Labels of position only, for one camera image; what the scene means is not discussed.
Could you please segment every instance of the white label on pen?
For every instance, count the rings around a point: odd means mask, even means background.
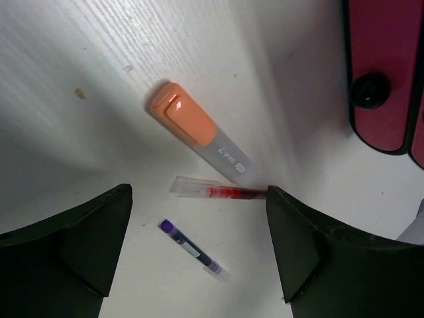
[[[192,256],[194,256],[194,257],[199,257],[200,256],[200,253],[198,251],[196,251],[194,248],[192,248],[191,245],[188,244],[187,242],[184,242],[180,246],[182,248],[184,248],[186,251],[188,251]]]
[[[234,165],[238,172],[242,174],[246,171],[246,168],[232,154],[226,151],[225,147],[218,149],[218,152],[224,160],[228,161],[229,164]]]
[[[239,162],[238,164],[236,164],[236,169],[242,174],[243,172],[246,171],[246,168]]]

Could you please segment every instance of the transparent pen tube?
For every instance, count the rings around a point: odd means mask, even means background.
[[[266,188],[247,189],[223,185],[221,182],[178,176],[171,192],[177,197],[213,199],[266,199]]]
[[[208,274],[212,275],[216,280],[220,282],[228,283],[231,280],[231,275],[224,268],[221,267],[218,263],[212,261],[212,264],[209,266],[203,267]]]
[[[231,182],[243,187],[265,186],[257,165],[220,128],[207,146],[194,146],[193,150]]]

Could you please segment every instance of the orange highlighter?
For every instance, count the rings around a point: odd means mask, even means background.
[[[150,106],[152,115],[231,182],[265,186],[256,164],[176,83],[166,84]]]

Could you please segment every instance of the purple pen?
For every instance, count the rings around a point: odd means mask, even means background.
[[[159,223],[158,228],[166,233],[174,242],[180,245],[186,252],[196,258],[205,267],[203,268],[206,272],[218,280],[228,282],[230,280],[230,274],[224,270],[217,262],[213,261],[204,251],[202,251],[197,245],[189,240],[175,225],[169,220],[164,219]]]

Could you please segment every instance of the highlighter cap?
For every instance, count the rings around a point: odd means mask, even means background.
[[[176,83],[166,84],[153,99],[152,115],[190,146],[207,146],[217,127],[205,111]]]

